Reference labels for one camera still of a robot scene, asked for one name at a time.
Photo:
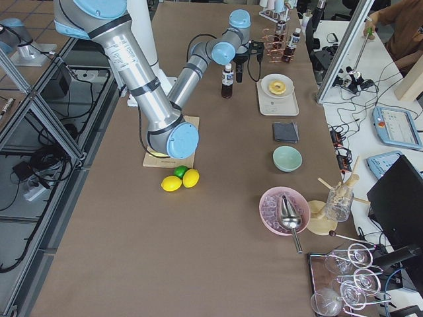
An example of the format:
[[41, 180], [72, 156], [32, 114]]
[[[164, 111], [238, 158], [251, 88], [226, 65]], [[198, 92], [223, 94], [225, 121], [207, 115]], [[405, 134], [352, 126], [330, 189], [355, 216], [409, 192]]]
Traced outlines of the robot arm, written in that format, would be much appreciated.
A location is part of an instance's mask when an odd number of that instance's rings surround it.
[[173, 108], [182, 109], [213, 61], [222, 66], [235, 63], [236, 80], [240, 83], [243, 63], [252, 48], [250, 14], [244, 9], [234, 10], [229, 15], [229, 27], [219, 38], [199, 42], [192, 48], [187, 64], [168, 94]]
[[146, 116], [146, 140], [159, 153], [185, 159], [195, 153], [199, 133], [165, 94], [132, 33], [126, 1], [54, 1], [59, 33], [100, 44]]

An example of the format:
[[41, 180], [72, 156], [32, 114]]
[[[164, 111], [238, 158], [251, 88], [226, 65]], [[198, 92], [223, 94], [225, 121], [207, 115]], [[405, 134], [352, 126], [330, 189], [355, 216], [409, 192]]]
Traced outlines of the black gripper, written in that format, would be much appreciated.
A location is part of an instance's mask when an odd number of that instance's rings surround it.
[[[243, 81], [244, 63], [247, 63], [247, 71], [249, 77], [258, 82], [261, 77], [262, 60], [264, 57], [264, 43], [250, 40], [247, 45], [243, 46], [246, 50], [243, 53], [236, 53], [233, 61], [235, 62], [235, 78], [238, 83]], [[250, 71], [250, 58], [256, 56], [258, 62], [258, 78], [255, 79]]]

